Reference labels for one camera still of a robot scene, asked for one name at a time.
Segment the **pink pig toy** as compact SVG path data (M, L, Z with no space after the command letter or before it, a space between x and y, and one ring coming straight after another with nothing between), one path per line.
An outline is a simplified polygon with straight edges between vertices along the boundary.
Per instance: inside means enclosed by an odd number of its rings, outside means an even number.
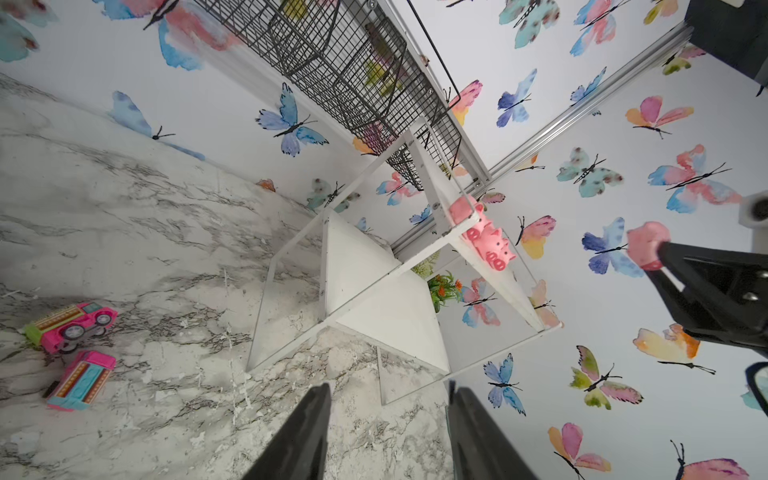
M629 258L644 271L663 268L658 250L671 240L669 229L660 222L649 221L627 231Z
M501 231L482 211L479 211L477 215L479 221L470 227L462 237L476 248L489 249L493 245L499 244L502 238Z
M455 225L460 224L469 218L472 214L482 211L483 207L478 205L477 200L471 195L461 196L450 207L449 214Z
M504 271L517 258L501 229L484 230L472 244L480 257L496 271Z

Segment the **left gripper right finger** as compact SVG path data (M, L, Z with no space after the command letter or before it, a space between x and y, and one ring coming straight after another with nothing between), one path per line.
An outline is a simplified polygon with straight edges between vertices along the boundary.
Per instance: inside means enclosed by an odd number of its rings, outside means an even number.
M453 380L449 382L447 426L455 479L537 479L475 393Z

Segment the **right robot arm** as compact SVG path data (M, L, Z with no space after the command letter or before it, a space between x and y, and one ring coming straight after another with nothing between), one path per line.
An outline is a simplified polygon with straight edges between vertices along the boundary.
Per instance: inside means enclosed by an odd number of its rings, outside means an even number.
M685 23L694 46L767 86L767 4L693 1ZM743 197L738 223L748 252L674 243L658 222L629 233L628 253L672 318L695 340L767 354L767 189Z

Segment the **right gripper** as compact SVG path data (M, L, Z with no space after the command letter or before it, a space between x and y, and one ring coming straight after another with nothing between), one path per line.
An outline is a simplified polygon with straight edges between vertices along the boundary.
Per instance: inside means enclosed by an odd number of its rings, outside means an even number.
M666 267L698 261L688 275L645 268L673 319L689 332L716 332L724 343L767 353L767 255L673 242L657 249Z

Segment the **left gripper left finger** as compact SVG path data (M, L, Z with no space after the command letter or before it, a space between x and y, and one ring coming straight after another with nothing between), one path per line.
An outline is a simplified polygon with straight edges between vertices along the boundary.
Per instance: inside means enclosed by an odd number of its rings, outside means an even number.
M312 387L273 436L243 480L321 480L325 473L332 393Z

